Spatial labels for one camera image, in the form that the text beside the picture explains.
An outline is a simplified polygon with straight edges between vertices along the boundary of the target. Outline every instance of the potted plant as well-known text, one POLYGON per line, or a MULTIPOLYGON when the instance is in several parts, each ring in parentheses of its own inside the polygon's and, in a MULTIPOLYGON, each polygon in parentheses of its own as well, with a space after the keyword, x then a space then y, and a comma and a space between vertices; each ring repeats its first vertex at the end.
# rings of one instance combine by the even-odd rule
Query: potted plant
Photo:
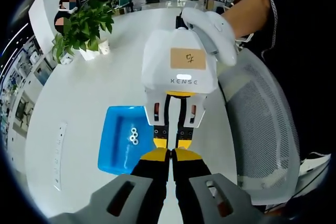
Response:
POLYGON ((98 55, 99 29, 112 33, 113 14, 114 10, 107 2, 98 0, 88 0, 77 12, 71 14, 64 23, 64 34, 55 36, 52 55, 57 62, 61 63, 66 53, 74 56, 73 49, 79 50, 86 60, 98 55))

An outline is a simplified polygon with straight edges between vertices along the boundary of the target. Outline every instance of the person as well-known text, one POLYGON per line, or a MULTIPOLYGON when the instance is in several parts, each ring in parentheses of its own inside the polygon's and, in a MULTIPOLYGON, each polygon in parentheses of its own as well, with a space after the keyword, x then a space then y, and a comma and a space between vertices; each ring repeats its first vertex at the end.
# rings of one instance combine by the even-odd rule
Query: person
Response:
POLYGON ((55 29, 62 35, 64 34, 64 25, 70 19, 72 13, 78 9, 78 0, 60 0, 58 13, 54 18, 55 29))
POLYGON ((300 141, 300 157, 330 154, 332 141, 328 119, 331 113, 328 94, 330 64, 323 46, 322 18, 310 8, 308 0, 241 0, 222 16, 236 38, 263 30, 271 23, 269 43, 260 41, 259 57, 279 82, 288 100, 300 141))
POLYGON ((238 4, 240 1, 242 1, 242 0, 233 0, 232 3, 231 3, 231 5, 236 5, 236 4, 238 4))

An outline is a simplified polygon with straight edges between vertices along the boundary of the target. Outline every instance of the mesh office chair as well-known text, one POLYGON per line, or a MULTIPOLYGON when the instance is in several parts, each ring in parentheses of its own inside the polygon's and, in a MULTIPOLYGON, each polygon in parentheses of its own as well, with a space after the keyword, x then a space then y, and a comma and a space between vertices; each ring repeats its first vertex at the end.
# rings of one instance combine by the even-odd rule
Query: mesh office chair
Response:
POLYGON ((288 201, 299 176, 299 143, 280 85, 248 49, 218 79, 232 129, 238 185, 254 205, 288 201))

